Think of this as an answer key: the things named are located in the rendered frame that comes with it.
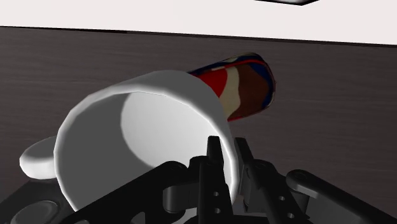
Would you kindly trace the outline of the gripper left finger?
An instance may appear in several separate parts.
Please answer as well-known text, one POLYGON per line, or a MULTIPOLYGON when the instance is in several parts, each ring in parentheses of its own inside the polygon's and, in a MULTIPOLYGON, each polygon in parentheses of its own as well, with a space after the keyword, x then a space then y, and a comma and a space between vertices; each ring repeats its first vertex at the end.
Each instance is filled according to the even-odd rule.
POLYGON ((218 136, 207 140, 207 154, 189 166, 165 162, 64 218, 60 224, 130 224, 144 213, 145 224, 173 224, 189 208, 197 215, 186 224, 217 224, 232 215, 218 136))

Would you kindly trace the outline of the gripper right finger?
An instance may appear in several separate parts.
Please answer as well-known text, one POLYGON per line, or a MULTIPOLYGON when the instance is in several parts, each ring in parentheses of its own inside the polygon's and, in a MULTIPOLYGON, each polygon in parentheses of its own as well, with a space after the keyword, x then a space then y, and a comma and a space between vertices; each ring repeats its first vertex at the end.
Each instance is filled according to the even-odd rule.
POLYGON ((272 163, 255 159, 242 137, 235 138, 235 149, 244 210, 265 214, 256 224, 397 224, 397 218, 305 170, 279 174, 272 163))

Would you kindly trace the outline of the white mug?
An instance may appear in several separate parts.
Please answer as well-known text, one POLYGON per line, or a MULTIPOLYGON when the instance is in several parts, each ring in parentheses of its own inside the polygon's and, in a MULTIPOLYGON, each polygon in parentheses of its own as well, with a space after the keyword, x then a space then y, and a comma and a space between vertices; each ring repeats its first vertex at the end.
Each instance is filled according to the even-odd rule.
POLYGON ((188 165, 217 136, 234 199, 238 159, 221 104, 227 78, 155 71, 92 93, 70 110, 56 136, 22 153, 20 168, 33 179, 56 179, 77 211, 164 162, 188 165))

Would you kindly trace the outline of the red blue brown cup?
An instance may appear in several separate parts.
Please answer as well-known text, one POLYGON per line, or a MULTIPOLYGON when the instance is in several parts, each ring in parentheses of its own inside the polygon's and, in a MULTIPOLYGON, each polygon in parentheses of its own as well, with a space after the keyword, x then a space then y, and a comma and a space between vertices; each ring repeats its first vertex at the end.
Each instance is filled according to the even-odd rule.
POLYGON ((274 75, 257 53, 236 55, 188 73, 212 88, 229 122, 255 115, 274 100, 274 75))

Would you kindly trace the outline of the black device with round button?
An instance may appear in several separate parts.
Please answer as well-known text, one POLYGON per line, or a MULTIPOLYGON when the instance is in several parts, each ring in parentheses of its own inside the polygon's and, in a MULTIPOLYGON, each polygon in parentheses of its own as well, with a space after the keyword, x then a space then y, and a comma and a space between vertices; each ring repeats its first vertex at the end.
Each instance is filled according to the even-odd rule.
POLYGON ((0 203, 0 224, 59 224, 72 213, 56 179, 33 179, 0 203))

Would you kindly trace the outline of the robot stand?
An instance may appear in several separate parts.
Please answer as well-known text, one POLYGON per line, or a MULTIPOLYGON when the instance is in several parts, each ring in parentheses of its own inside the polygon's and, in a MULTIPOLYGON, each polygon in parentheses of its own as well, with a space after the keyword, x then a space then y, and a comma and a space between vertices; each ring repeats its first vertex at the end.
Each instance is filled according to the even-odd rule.
POLYGON ((319 0, 255 0, 255 1, 304 6, 306 4, 310 4, 319 0))

